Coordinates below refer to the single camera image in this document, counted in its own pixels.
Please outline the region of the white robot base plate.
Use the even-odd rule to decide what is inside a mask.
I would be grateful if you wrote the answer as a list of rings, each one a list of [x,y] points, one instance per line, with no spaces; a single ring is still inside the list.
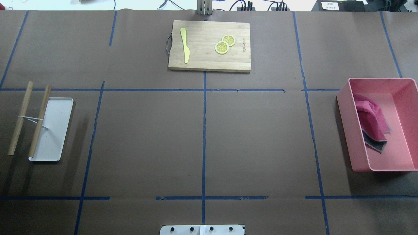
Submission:
[[[245,226],[227,225],[171,225],[163,226],[160,235],[245,235]]]

